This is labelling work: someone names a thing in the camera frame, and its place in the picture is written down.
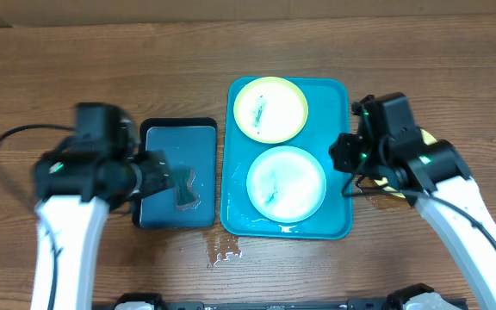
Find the dark green sponge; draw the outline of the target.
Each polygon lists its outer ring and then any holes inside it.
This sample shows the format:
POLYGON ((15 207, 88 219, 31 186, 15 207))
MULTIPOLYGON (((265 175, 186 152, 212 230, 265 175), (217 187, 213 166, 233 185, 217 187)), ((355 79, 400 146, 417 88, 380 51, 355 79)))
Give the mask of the dark green sponge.
POLYGON ((200 196, 192 188, 195 180, 194 171, 190 168, 175 169, 171 172, 171 176, 175 185, 176 209, 195 208, 200 203, 200 196))

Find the light blue plate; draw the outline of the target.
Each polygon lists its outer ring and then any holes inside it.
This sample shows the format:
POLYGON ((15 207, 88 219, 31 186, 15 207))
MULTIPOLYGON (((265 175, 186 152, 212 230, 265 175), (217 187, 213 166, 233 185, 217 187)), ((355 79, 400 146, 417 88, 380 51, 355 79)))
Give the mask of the light blue plate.
POLYGON ((326 174, 309 152, 276 146, 251 164, 246 190, 255 209, 269 220, 295 223, 311 217, 326 197, 326 174))

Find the yellow plate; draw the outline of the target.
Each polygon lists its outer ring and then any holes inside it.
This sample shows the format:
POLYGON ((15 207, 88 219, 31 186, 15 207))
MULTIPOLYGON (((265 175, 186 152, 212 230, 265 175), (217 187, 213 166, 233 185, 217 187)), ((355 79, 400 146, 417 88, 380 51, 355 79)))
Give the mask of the yellow plate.
POLYGON ((240 131, 264 144, 292 139, 309 114, 302 90, 282 77, 259 77, 247 83, 235 96, 232 111, 240 131))
MULTIPOLYGON (((422 133, 423 141, 426 143, 426 145, 431 145, 431 144, 434 144, 437 142, 437 140, 430 133, 425 131, 424 129, 421 130, 421 133, 422 133)), ((382 189, 385 190, 386 192, 388 192, 390 195, 393 195, 393 196, 396 196, 396 197, 402 198, 402 199, 406 198, 403 194, 397 192, 394 188, 390 187, 388 184, 388 180, 386 178, 382 178, 380 180, 374 180, 374 183, 377 186, 383 186, 382 189)))

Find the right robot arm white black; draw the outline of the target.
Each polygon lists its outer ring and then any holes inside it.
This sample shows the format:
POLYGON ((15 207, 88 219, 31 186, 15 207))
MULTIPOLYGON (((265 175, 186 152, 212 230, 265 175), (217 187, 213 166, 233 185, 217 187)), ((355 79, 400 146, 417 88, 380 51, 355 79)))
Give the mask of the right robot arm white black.
POLYGON ((386 179, 362 196, 397 191, 446 246, 479 305, 496 309, 496 223, 466 162, 446 140, 419 129, 397 135, 342 133, 330 146, 335 170, 386 179))

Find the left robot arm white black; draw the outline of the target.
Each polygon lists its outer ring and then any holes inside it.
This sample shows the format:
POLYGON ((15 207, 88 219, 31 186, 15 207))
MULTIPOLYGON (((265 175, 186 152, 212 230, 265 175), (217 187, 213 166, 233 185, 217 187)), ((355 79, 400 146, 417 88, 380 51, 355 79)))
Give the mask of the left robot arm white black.
POLYGON ((33 309, 89 309, 109 213, 172 188, 163 152, 47 152, 34 167, 33 309))

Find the black water basin tray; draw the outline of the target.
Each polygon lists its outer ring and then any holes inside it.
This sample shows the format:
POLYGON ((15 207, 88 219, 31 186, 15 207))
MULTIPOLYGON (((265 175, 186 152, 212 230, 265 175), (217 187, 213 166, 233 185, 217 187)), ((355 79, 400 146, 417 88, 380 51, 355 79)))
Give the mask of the black water basin tray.
POLYGON ((214 119, 151 118, 140 126, 140 150, 161 151, 174 187, 133 204, 140 229, 204 228, 215 221, 218 127, 214 119))

